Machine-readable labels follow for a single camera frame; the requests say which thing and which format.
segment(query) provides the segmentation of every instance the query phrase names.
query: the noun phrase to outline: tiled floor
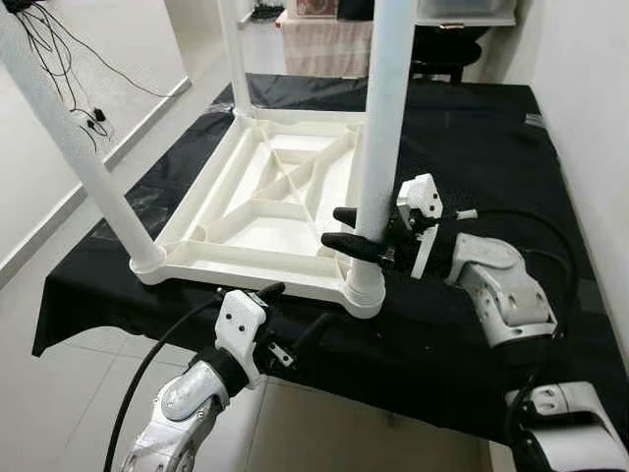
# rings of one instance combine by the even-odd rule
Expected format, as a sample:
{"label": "tiled floor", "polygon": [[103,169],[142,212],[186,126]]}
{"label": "tiled floor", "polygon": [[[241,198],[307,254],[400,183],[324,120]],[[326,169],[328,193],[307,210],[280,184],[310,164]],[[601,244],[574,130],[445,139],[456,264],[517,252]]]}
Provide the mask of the tiled floor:
{"label": "tiled floor", "polygon": [[[276,39],[264,28],[244,32],[252,42],[259,38],[258,52],[265,37]],[[281,72],[277,60],[273,71],[269,55],[262,60],[247,50],[250,71]],[[219,56],[116,168],[121,188],[137,181],[224,87],[225,62]],[[0,292],[0,470],[101,470],[123,392],[152,344],[101,328],[49,349],[41,359],[29,355],[45,275],[98,218],[90,201],[83,204]],[[191,356],[166,346],[150,367],[125,422],[117,464],[145,424],[159,387],[181,373]],[[480,441],[407,418],[390,420],[361,403],[265,380],[233,399],[219,417],[196,470],[480,470]]]}

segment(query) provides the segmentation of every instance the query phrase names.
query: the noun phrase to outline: table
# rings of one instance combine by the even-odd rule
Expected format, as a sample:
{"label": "table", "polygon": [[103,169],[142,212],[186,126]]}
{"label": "table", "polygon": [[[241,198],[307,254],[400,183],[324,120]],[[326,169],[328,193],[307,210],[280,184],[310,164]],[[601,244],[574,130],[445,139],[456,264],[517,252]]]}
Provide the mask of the table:
{"label": "table", "polygon": [[[262,107],[362,111],[365,80],[250,76]],[[227,89],[127,195],[155,237],[232,122]],[[558,222],[579,248],[584,284],[595,284],[561,168],[527,87],[410,83],[396,176],[431,172],[446,206],[522,207]],[[517,247],[563,254],[543,228],[517,219],[466,223],[464,230],[502,238]],[[46,278],[32,353],[86,329],[113,325],[158,338],[192,307],[215,297],[215,286],[168,280],[143,286],[104,221]],[[558,317],[563,273],[540,258],[527,262]],[[486,439],[504,442],[504,376],[467,295],[437,281],[386,276],[382,313],[359,321],[334,305],[283,297],[271,328],[290,345],[323,311],[333,324],[300,370],[262,365],[269,375],[320,388]],[[208,311],[172,342],[200,350],[213,343],[217,312]],[[627,442],[629,391],[619,353],[601,309],[581,310],[547,370],[558,381],[592,382]]]}

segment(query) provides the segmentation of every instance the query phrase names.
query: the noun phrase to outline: white wall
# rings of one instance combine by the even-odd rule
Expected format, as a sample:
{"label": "white wall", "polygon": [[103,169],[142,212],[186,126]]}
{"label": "white wall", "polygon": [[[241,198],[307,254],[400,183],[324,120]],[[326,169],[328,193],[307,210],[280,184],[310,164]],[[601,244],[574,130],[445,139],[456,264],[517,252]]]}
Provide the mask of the white wall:
{"label": "white wall", "polygon": [[[155,0],[49,0],[46,7],[76,36],[137,82],[161,93],[185,79],[165,6]],[[99,139],[100,156],[120,143],[160,101],[129,87],[69,42],[76,73],[115,135]],[[84,97],[81,105],[88,108]],[[78,184],[0,65],[0,261]]]}
{"label": "white wall", "polygon": [[188,76],[194,82],[222,52],[216,0],[165,0]]}
{"label": "white wall", "polygon": [[254,0],[234,0],[234,8],[236,10],[236,18],[243,20],[254,8]]}
{"label": "white wall", "polygon": [[629,2],[521,1],[485,79],[531,84],[629,360]]}

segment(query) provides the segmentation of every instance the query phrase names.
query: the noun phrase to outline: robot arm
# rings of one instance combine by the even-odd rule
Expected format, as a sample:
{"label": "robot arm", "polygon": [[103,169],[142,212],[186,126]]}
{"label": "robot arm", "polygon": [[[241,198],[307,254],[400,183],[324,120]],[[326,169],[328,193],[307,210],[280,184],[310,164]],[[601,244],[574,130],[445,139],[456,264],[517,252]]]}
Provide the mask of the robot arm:
{"label": "robot arm", "polygon": [[[282,290],[283,284],[276,284],[266,293]],[[215,345],[157,394],[150,422],[127,455],[123,472],[193,471],[197,451],[229,398],[259,379],[254,350],[268,308],[262,298],[241,290],[225,295]]]}
{"label": "robot arm", "polygon": [[[396,206],[383,243],[349,233],[327,233],[321,241],[413,278],[444,277],[468,293],[487,343],[517,385],[505,392],[508,416],[513,417],[506,428],[513,430],[507,437],[521,472],[629,472],[629,455],[589,383],[535,385],[530,384],[535,376],[521,378],[522,367],[533,372],[536,353],[559,333],[546,295],[527,273],[522,255],[497,239],[464,233],[454,241],[441,238],[441,221],[478,215],[469,210],[444,216],[429,174],[404,182]],[[338,208],[334,216],[354,227],[351,208]],[[523,359],[522,352],[529,357]]]}

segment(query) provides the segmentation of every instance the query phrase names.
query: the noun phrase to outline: wire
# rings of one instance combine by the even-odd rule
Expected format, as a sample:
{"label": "wire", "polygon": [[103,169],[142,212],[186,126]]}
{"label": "wire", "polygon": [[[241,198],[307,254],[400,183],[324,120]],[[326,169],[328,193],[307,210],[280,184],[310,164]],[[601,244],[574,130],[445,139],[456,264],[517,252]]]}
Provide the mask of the wire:
{"label": "wire", "polygon": [[130,79],[127,75],[125,75],[124,73],[122,73],[121,71],[119,71],[118,69],[116,69],[115,67],[111,66],[107,61],[105,61],[102,56],[100,54],[98,54],[91,46],[89,46],[88,44],[85,44],[83,41],[81,41],[80,39],[78,39],[76,36],[74,36],[71,32],[68,31],[68,29],[66,29],[66,27],[63,26],[63,24],[61,22],[59,22],[59,20],[57,20],[55,18],[54,15],[52,15],[45,7],[41,6],[41,5],[37,5],[37,4],[33,4],[33,6],[35,8],[37,8],[44,16],[47,16],[49,19],[51,19],[54,23],[57,24],[57,26],[59,28],[61,28],[71,39],[73,39],[75,42],[77,42],[78,44],[80,44],[81,46],[83,46],[84,48],[86,48],[89,52],[91,52],[102,64],[103,66],[105,66],[107,69],[109,69],[111,72],[113,72],[114,74],[117,74],[118,76],[122,77],[123,79],[125,79],[129,84],[131,84],[133,87],[135,87],[136,89],[139,89],[145,93],[148,93],[150,95],[156,96],[158,98],[172,98],[175,96],[179,96],[183,93],[185,93],[186,91],[188,91],[187,89],[185,90],[181,90],[177,93],[173,93],[170,95],[164,95],[161,93],[157,93],[154,92],[148,88],[145,88],[139,84],[137,84],[136,82],[134,82],[132,79]]}
{"label": "wire", "polygon": [[70,79],[68,79],[68,71],[65,70],[65,67],[63,65],[63,58],[61,57],[61,52],[59,51],[59,46],[57,46],[57,40],[55,39],[55,35],[54,35],[54,31],[52,30],[52,26],[50,25],[50,21],[46,18],[46,25],[48,26],[48,29],[50,30],[50,38],[52,39],[52,45],[55,48],[55,52],[57,53],[57,57],[59,58],[59,65],[61,66],[61,70],[64,71],[63,72],[63,77],[66,80],[66,85],[68,86],[68,91],[70,92],[70,96],[72,97],[72,109],[74,110],[75,108],[77,108],[77,96],[75,95],[75,92],[72,90],[72,85],[70,84]]}
{"label": "wire", "polygon": [[570,265],[569,277],[568,277],[568,288],[566,290],[566,294],[564,297],[564,302],[566,306],[566,317],[564,317],[563,321],[563,334],[566,334],[568,331],[568,322],[569,318],[572,316],[577,302],[577,293],[579,290],[579,267],[577,263],[577,253],[574,249],[574,246],[566,236],[565,232],[559,228],[553,221],[546,218],[545,216],[536,213],[534,211],[530,211],[527,209],[521,208],[477,208],[477,212],[479,216],[483,215],[515,215],[524,217],[537,223],[544,225],[547,229],[549,229],[561,242],[566,250],[566,254],[568,256],[568,263]]}
{"label": "wire", "polygon": [[570,264],[565,259],[560,258],[557,254],[551,253],[549,251],[544,251],[542,249],[518,248],[518,250],[521,253],[524,253],[527,255],[548,259],[549,261],[553,261],[554,263],[556,263],[558,266],[561,266],[562,270],[565,273],[566,287],[568,286],[568,284],[570,283]]}
{"label": "wire", "polygon": [[148,368],[150,362],[157,355],[159,350],[166,344],[166,341],[172,335],[175,330],[189,320],[191,317],[199,314],[203,310],[206,310],[216,304],[222,302],[222,297],[216,298],[210,302],[207,302],[199,307],[196,307],[190,310],[186,315],[184,315],[181,319],[179,319],[175,324],[173,324],[161,338],[157,341],[157,343],[148,351],[148,354],[142,360],[142,363],[138,367],[129,387],[127,388],[127,392],[125,393],[125,397],[122,400],[122,404],[120,405],[120,409],[118,410],[118,415],[116,416],[116,422],[114,423],[113,431],[111,432],[111,438],[109,440],[109,446],[107,447],[107,455],[105,457],[105,466],[103,468],[104,472],[111,472],[112,464],[114,461],[114,454],[116,453],[116,444],[118,443],[118,438],[120,437],[120,432],[122,430],[123,422],[125,421],[125,416],[127,411],[129,410],[129,405],[131,404],[131,400],[134,397],[134,393],[136,392],[136,388],[138,388],[138,384],[144,375],[144,372]]}
{"label": "wire", "polygon": [[[81,112],[83,113],[87,118],[87,124],[88,126],[91,128],[92,131],[94,131],[98,136],[100,136],[101,138],[108,138],[109,137],[109,133],[108,131],[105,129],[105,127],[98,122],[98,120],[88,111],[79,108],[77,106],[77,98],[76,98],[76,94],[74,92],[74,89],[72,87],[72,84],[70,83],[70,79],[68,77],[68,73],[71,73],[73,75],[73,77],[75,78],[75,81],[77,82],[77,84],[79,85],[79,87],[81,88],[81,90],[84,92],[84,94],[86,95],[87,101],[89,100],[89,97],[87,96],[87,93],[85,91],[85,88],[83,87],[83,85],[81,84],[81,82],[79,81],[79,79],[77,78],[76,74],[74,73],[73,69],[72,69],[72,52],[70,51],[70,48],[68,47],[68,45],[66,44],[66,42],[64,41],[64,39],[54,30],[54,28],[52,27],[52,25],[50,25],[50,21],[47,18],[39,18],[36,15],[33,15],[30,12],[22,12],[20,14],[19,20],[22,23],[22,26],[24,27],[25,31],[27,32],[27,36],[29,37],[29,41],[30,41],[30,47],[31,49],[34,49],[35,52],[37,53],[37,55],[39,56],[39,59],[41,61],[41,66],[44,69],[44,71],[50,76],[50,78],[52,79],[52,81],[54,82],[57,91],[59,92],[62,100],[64,99],[63,97],[63,93],[61,92],[59,85],[56,81],[57,77],[62,77],[65,79],[66,82],[66,86],[68,87],[68,91],[70,92],[70,96],[72,98],[72,103],[73,103],[73,107],[72,109],[70,109],[70,113],[74,113],[74,112]],[[45,61],[45,59],[43,58],[43,55],[41,54],[41,51],[39,50],[39,47],[42,47],[45,51],[52,53],[52,49],[53,46],[51,46],[48,41],[43,37],[43,35],[37,30],[36,26],[33,24],[32,19],[37,20],[38,22],[40,22],[41,24],[43,24],[47,29],[48,29],[48,33],[50,34],[50,39],[52,40],[53,46],[54,46],[54,50],[56,52],[57,55],[57,59],[59,60],[61,69],[62,69],[62,73],[60,74],[55,74],[51,71],[50,66],[48,65],[48,63]],[[67,56],[67,62],[68,65],[66,66],[64,64],[64,60],[61,57],[61,52],[59,51],[59,47],[57,45],[57,40],[63,45],[65,51],[66,51],[66,56]],[[94,143],[94,139],[93,136],[91,135],[91,133],[89,132],[89,130],[87,130],[85,127],[82,127],[83,131],[87,133],[87,135],[90,137],[90,139],[92,140],[92,142]]]}
{"label": "wire", "polygon": [[59,87],[59,84],[57,83],[57,79],[56,77],[50,72],[50,69],[48,68],[48,65],[46,64],[46,61],[44,60],[41,51],[39,50],[39,48],[36,45],[36,42],[34,41],[34,38],[32,36],[32,33],[29,31],[29,29],[27,28],[27,26],[25,25],[25,23],[23,22],[23,20],[19,17],[18,20],[20,21],[20,23],[22,24],[22,26],[24,27],[26,33],[27,33],[27,38],[29,39],[29,46],[31,50],[34,50],[34,52],[37,54],[37,56],[39,57],[39,60],[41,61],[41,67],[43,68],[44,71],[46,71],[48,73],[48,75],[50,76],[50,79],[52,80],[52,83],[54,84],[55,88],[57,89],[57,93],[59,93],[59,97],[63,100],[63,94],[61,93],[61,88]]}
{"label": "wire", "polygon": [[94,153],[98,153],[98,146],[96,145],[96,140],[93,138],[93,136],[83,126],[80,126],[79,128],[81,128],[83,131],[85,131],[87,137],[91,140],[91,143],[94,145]]}
{"label": "wire", "polygon": [[529,375],[525,385],[520,388],[517,395],[511,402],[511,405],[509,405],[505,417],[505,436],[507,437],[508,444],[511,446],[515,446],[515,431],[520,412],[522,411],[524,400],[530,395],[531,391],[533,390],[533,388],[535,388],[538,382],[540,374],[547,361],[550,346],[556,339],[563,337],[568,331],[570,318],[574,315],[574,311],[577,306],[577,291],[579,284],[577,256],[572,243],[570,242],[564,231],[561,230],[561,228],[559,228],[553,221],[549,220],[545,216],[542,216],[541,214],[521,208],[477,208],[477,213],[479,217],[482,217],[484,215],[515,215],[540,223],[544,225],[547,229],[549,229],[557,237],[557,239],[565,247],[566,253],[568,255],[568,287],[564,296],[566,316],[564,317],[562,324],[557,323],[557,326],[552,333],[550,341],[542,346],[536,366]]}
{"label": "wire", "polygon": [[32,28],[32,30],[37,34],[37,37],[39,38],[38,42],[41,45],[41,47],[43,47],[46,50],[46,52],[52,53],[53,52],[52,51],[52,46],[39,33],[39,31],[37,30],[35,25],[32,23],[31,18],[37,20],[38,22],[42,23],[45,27],[47,27],[48,28],[48,32],[49,32],[51,38],[56,37],[57,39],[59,39],[59,41],[63,45],[64,49],[66,50],[68,67],[66,68],[65,66],[62,66],[62,71],[63,72],[61,72],[59,74],[56,74],[56,73],[53,73],[53,72],[49,72],[49,74],[51,74],[51,75],[53,75],[55,77],[63,77],[65,74],[68,74],[72,70],[73,58],[72,58],[72,53],[70,52],[70,48],[68,47],[68,44],[66,43],[66,41],[64,41],[64,39],[59,35],[59,33],[57,31],[55,31],[53,28],[50,27],[49,22],[48,23],[45,22],[42,18],[39,18],[36,15],[33,15],[31,12],[27,12],[27,11],[22,12],[21,16],[24,17],[27,20],[27,22],[29,23],[29,25]]}
{"label": "wire", "polygon": [[[107,136],[108,136],[107,130],[105,129],[104,126],[102,126],[102,124],[100,124],[100,122],[91,113],[89,113],[88,111],[83,110],[82,108],[74,108],[74,109],[70,110],[70,113],[74,113],[76,111],[82,112],[89,119],[89,121],[91,121],[93,123],[94,128],[92,128],[92,129],[98,136],[101,136],[103,138],[107,138]],[[100,130],[101,130],[100,132],[96,131],[96,129],[95,129],[96,126],[98,128],[100,128]]]}
{"label": "wire", "polygon": [[552,345],[553,341],[555,341],[559,337],[559,335],[560,335],[560,328],[559,326],[557,326],[555,331],[552,333],[552,337],[550,338],[550,341],[544,344],[542,348],[540,349],[538,362],[536,363],[535,368],[529,375],[527,382],[524,384],[522,388],[520,388],[518,393],[515,395],[515,398],[511,402],[511,405],[507,409],[507,414],[504,421],[504,430],[505,430],[505,436],[507,437],[507,444],[511,447],[514,447],[516,445],[516,439],[515,439],[515,431],[517,428],[516,422],[518,420],[520,412],[522,411],[522,404],[524,403],[525,398],[528,397],[529,394],[531,394],[531,392],[535,388],[538,382],[538,378],[540,377],[540,373],[542,372],[542,369],[547,361],[548,351],[550,350],[550,346]]}

